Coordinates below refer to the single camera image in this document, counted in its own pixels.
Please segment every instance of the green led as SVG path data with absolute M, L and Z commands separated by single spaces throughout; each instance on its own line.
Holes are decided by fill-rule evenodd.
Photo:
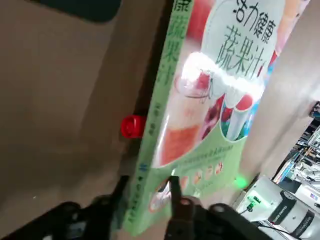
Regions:
M 247 180 L 246 180 L 244 177 L 238 175 L 238 176 L 235 178 L 235 184 L 236 184 L 236 186 L 237 186 L 238 188 L 244 189 L 244 188 L 248 185 L 248 182 L 247 182 Z

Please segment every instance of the green light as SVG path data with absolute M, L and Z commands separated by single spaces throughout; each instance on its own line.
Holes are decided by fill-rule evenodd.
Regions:
M 254 197 L 257 197 L 262 202 L 262 204 L 265 205 L 267 208 L 271 207 L 271 205 L 255 190 L 252 190 L 250 195 L 252 196 L 253 199 Z
M 238 175 L 235 178 L 235 184 L 238 188 L 244 189 L 248 185 L 248 182 L 243 176 Z

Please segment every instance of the black object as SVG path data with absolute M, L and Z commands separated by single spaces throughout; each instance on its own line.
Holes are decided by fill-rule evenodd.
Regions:
M 313 179 L 313 178 L 310 177 L 310 176 L 307 176 L 306 179 L 308 179 L 310 182 L 315 182 L 315 181 L 316 181 L 315 179 Z
M 109 240 L 113 230 L 121 226 L 124 212 L 117 213 L 128 179 L 121 177 L 112 195 L 100 196 L 86 208 L 74 202 L 62 203 L 2 240 L 43 240 L 46 236 L 52 240 Z M 168 181 L 172 217 L 165 240 L 271 240 L 225 204 L 206 210 L 197 198 L 182 196 L 178 176 Z
M 2 240 L 43 240 L 46 236 L 52 240 L 109 240 L 122 222 L 124 211 L 119 211 L 128 180 L 122 176 L 112 195 L 99 196 L 86 208 L 64 202 Z
M 292 236 L 289 232 L 287 231 L 284 231 L 284 230 L 281 230 L 281 229 L 278 229 L 278 228 L 275 228 L 275 227 L 272 227 L 272 226 L 266 226 L 266 225 L 263 225 L 261 222 L 259 221 L 253 221 L 252 224 L 255 225 L 256 228 L 266 228 L 266 229 L 273 229 L 275 231 L 278 231 L 278 232 L 281 232 L 281 233 L 284 233 L 284 234 L 287 234 L 295 239 L 299 239 L 301 240 L 301 238 L 297 237 L 297 236 Z
M 320 121 L 320 101 L 317 101 L 314 106 L 312 107 L 310 113 L 309 113 L 309 117 Z
M 302 159 L 302 162 L 304 162 L 305 164 L 307 164 L 309 167 L 312 167 L 313 164 L 308 160 L 306 159 L 305 157 Z
M 165 240 L 271 240 L 228 205 L 218 203 L 206 210 L 197 198 L 182 196 L 179 177 L 171 176 L 168 181 L 172 217 Z
M 283 189 L 295 194 L 298 190 L 298 188 L 301 185 L 301 182 L 296 181 L 296 180 L 292 180 L 288 177 L 284 177 L 284 179 L 279 182 L 278 184 L 280 187 L 282 187 Z
M 315 218 L 315 214 L 313 211 L 308 211 L 306 212 L 304 218 L 302 221 L 299 223 L 299 225 L 295 228 L 295 230 L 290 234 L 290 236 L 298 239 L 301 237 L 302 234 L 307 230 L 307 228 L 311 225 Z
M 282 201 L 268 218 L 268 221 L 274 225 L 280 225 L 297 203 L 297 199 L 284 190 L 280 192 L 280 195 Z
M 121 0 L 31 0 L 91 22 L 104 23 L 115 17 Z

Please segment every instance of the white device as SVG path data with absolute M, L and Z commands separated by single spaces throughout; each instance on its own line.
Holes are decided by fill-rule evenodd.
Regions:
M 245 211 L 250 222 L 267 220 L 298 238 L 320 239 L 320 214 L 266 176 L 248 190 L 237 211 Z
M 305 164 L 304 162 L 301 161 L 294 168 L 294 175 L 304 179 L 307 179 L 307 177 L 314 179 L 315 181 L 310 182 L 310 185 L 312 185 L 317 189 L 320 189 L 320 166 L 319 165 L 313 164 L 312 166 L 309 166 L 308 164 Z

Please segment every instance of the brown surface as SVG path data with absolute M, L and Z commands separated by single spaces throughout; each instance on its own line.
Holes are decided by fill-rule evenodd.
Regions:
M 115 21 L 94 25 L 2 1 L 0 236 L 61 201 L 87 204 L 113 188 L 128 146 L 120 121 L 136 107 L 163 6 L 139 3 L 123 1 L 109 43 Z M 311 121 L 310 104 L 320 98 L 319 7 L 311 1 L 265 91 L 242 155 L 248 178 L 261 169 L 272 176 Z M 126 161 L 132 170 L 134 154 Z M 206 205 L 230 203 L 237 193 L 228 187 Z M 140 238 L 163 239 L 164 226 Z

